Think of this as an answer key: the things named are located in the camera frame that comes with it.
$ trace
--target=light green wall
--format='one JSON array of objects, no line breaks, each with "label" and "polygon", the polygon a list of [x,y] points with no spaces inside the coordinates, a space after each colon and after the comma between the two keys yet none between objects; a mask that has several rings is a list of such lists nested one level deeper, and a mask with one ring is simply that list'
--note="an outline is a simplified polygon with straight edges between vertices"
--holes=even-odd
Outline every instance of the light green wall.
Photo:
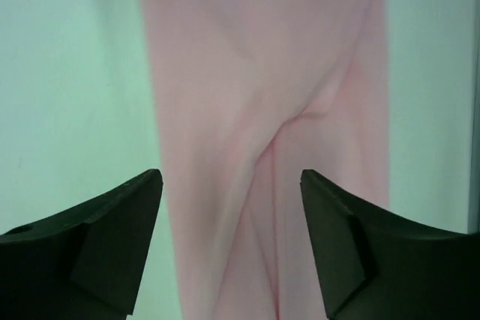
[{"label": "light green wall", "polygon": [[[467,221],[473,0],[390,0],[391,203]],[[0,0],[0,232],[159,166],[137,0]],[[164,203],[134,319],[179,320]]]},{"label": "light green wall", "polygon": [[[159,166],[137,0],[0,0],[0,233]],[[179,320],[164,204],[133,317]]]},{"label": "light green wall", "polygon": [[465,232],[475,0],[389,0],[391,208]]}]

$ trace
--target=pink garment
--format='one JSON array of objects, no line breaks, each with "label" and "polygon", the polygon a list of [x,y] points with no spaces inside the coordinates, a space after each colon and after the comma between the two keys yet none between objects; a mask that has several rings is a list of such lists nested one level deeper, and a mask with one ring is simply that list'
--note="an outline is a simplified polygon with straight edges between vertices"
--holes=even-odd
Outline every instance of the pink garment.
[{"label": "pink garment", "polygon": [[325,319],[300,194],[388,203],[384,0],[142,0],[184,320]]}]

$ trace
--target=wall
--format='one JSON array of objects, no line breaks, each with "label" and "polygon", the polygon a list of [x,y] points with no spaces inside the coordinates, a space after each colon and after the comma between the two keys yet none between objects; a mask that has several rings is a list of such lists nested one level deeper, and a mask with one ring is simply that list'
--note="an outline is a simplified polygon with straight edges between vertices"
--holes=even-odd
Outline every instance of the wall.
[{"label": "wall", "polygon": [[[0,0],[0,233],[158,167],[137,0]],[[164,204],[134,319],[180,319]]]},{"label": "wall", "polygon": [[[391,203],[464,230],[473,0],[389,0]],[[0,0],[0,232],[89,199],[159,153],[137,0]],[[134,319],[180,319],[164,203]]]},{"label": "wall", "polygon": [[389,0],[391,208],[465,232],[475,0]]}]

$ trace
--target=pink cloth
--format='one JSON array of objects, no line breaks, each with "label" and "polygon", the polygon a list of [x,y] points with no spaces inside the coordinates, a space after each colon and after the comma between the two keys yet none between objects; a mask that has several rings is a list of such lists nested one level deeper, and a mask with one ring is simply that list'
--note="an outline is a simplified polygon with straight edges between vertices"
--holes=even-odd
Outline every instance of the pink cloth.
[{"label": "pink cloth", "polygon": [[142,2],[184,320],[325,319],[300,175],[387,206],[384,0]]}]

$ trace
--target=black plastic part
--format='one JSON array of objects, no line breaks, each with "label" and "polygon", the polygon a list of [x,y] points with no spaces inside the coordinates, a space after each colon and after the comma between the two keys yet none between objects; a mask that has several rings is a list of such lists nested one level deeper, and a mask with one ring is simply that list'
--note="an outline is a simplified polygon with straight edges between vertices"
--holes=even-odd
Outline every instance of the black plastic part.
[{"label": "black plastic part", "polygon": [[480,234],[399,217],[314,170],[301,193],[329,319],[480,319]]},{"label": "black plastic part", "polygon": [[0,319],[125,320],[134,311],[163,181],[148,170],[0,236]]}]

